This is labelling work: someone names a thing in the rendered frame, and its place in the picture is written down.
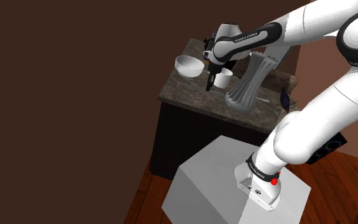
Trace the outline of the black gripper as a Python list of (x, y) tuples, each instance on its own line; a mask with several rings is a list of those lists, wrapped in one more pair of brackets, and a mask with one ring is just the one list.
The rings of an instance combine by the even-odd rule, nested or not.
[(207, 69), (210, 73), (208, 75), (207, 86), (205, 88), (205, 90), (207, 92), (214, 85), (214, 80), (216, 78), (216, 74), (219, 74), (226, 65), (228, 65), (228, 62), (225, 62), (224, 64), (216, 64), (212, 61), (209, 61), (209, 65), (208, 65)]

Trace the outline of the white cup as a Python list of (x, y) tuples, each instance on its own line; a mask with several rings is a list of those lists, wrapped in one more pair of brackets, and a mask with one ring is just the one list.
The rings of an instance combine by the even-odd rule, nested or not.
[(231, 78), (233, 77), (233, 72), (227, 68), (222, 68), (221, 72), (216, 74), (214, 79), (214, 86), (217, 88), (225, 89)]

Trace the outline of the dark stone-topped cabinet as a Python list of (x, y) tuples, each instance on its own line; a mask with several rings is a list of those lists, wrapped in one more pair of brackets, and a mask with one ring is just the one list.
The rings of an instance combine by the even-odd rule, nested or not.
[(178, 167), (219, 136), (261, 145), (284, 115), (280, 93), (258, 90), (253, 110), (236, 113), (224, 100), (225, 89), (205, 90), (208, 74), (185, 78), (173, 70), (158, 98), (161, 102), (149, 171), (173, 179)]

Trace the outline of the white bowl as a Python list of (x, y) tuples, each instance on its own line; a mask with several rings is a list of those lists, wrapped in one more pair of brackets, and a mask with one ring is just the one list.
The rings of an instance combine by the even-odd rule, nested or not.
[(183, 77), (194, 78), (199, 76), (205, 64), (192, 56), (189, 55), (180, 55), (176, 57), (175, 69)]

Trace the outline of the grey ribbed vase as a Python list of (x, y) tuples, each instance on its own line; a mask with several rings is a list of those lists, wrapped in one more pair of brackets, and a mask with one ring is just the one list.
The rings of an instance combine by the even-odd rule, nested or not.
[(260, 52), (251, 52), (245, 74), (224, 97), (227, 106), (237, 113), (250, 113), (263, 80), (277, 64), (278, 61), (272, 57)]

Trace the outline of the brown wooden block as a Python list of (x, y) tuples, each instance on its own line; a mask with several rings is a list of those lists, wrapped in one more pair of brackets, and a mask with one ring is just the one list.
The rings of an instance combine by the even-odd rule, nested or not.
[(280, 93), (281, 88), (284, 88), (288, 94), (298, 84), (298, 78), (294, 75), (272, 69), (264, 78), (261, 86), (261, 92)]

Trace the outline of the dark blue bird figure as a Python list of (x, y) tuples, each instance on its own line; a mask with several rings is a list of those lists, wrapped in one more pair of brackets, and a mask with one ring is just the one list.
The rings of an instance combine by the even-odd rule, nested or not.
[(285, 112), (289, 113), (290, 106), (295, 103), (296, 103), (296, 101), (294, 101), (294, 102), (290, 101), (290, 97), (289, 97), (288, 93), (286, 92), (285, 88), (282, 87), (281, 92), (280, 92), (280, 105), (285, 110)]

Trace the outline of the grey robot stand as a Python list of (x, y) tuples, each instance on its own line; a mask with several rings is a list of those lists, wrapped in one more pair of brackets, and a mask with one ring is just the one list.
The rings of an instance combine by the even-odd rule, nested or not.
[(237, 188), (234, 169), (256, 149), (219, 136), (181, 164), (162, 205), (172, 224), (300, 224), (311, 188), (288, 169), (273, 211)]

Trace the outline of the black box with coloured rings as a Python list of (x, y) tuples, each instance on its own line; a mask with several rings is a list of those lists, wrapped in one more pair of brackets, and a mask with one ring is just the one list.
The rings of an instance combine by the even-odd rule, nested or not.
[(346, 143), (347, 140), (340, 132), (338, 132), (330, 140), (324, 143), (318, 150), (316, 150), (306, 161), (306, 163), (312, 165)]

